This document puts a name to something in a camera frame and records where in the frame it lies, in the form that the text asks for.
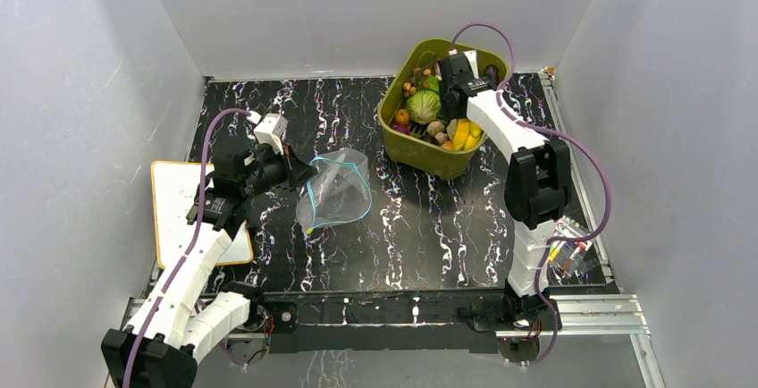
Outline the clear zip bag blue zipper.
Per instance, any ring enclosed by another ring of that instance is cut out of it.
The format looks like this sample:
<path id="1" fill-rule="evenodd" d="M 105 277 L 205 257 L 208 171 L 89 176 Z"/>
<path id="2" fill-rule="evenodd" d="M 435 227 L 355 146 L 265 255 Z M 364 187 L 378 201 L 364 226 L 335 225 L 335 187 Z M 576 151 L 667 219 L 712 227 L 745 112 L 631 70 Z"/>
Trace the clear zip bag blue zipper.
<path id="1" fill-rule="evenodd" d="M 316 175 L 304 186 L 296 221 L 305 236 L 314 230 L 356 222 L 373 205 L 368 157 L 354 148 L 315 156 Z"/>

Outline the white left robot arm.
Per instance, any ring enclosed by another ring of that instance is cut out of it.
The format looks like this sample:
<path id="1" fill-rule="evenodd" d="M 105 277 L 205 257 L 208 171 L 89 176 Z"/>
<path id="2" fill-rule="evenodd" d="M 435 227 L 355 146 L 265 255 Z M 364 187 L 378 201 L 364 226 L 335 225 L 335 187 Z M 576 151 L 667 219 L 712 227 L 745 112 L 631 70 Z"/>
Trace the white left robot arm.
<path id="1" fill-rule="evenodd" d="M 277 188 L 298 189 L 316 175 L 288 145 L 202 162 L 200 182 L 187 213 L 194 231 L 167 264 L 146 301 L 121 329 L 101 342 L 108 373 L 117 387 L 190 387 L 200 362 L 238 328 L 270 325 L 260 288 L 227 283 L 206 305 L 200 296 L 210 273 L 247 222 L 253 198 Z"/>

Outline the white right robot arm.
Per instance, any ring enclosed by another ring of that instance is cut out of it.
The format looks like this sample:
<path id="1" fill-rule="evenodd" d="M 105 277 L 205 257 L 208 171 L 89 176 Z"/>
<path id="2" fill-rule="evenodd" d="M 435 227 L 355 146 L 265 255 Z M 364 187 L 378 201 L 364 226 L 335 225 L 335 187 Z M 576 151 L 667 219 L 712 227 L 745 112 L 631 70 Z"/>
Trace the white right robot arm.
<path id="1" fill-rule="evenodd" d="M 438 62 L 441 117 L 454 126 L 454 150 L 471 149 L 488 137 L 509 161 L 505 207 L 514 221 L 512 264 L 495 325 L 536 329 L 560 317 L 549 298 L 544 268 L 551 237 L 571 200 L 568 145 L 535 131 L 510 109 L 498 104 L 501 91 L 479 73 L 477 52 L 450 50 Z"/>

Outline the yellow banana bunch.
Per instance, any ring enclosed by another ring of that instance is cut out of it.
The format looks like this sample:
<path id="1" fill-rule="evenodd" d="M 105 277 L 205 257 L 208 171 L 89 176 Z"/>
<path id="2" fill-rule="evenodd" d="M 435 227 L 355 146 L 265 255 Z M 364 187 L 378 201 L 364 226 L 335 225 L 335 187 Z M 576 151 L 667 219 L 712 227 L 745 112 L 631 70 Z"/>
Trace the yellow banana bunch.
<path id="1" fill-rule="evenodd" d="M 455 119 L 447 126 L 447 133 L 454 151 L 467 151 L 478 145 L 483 130 L 469 119 Z"/>

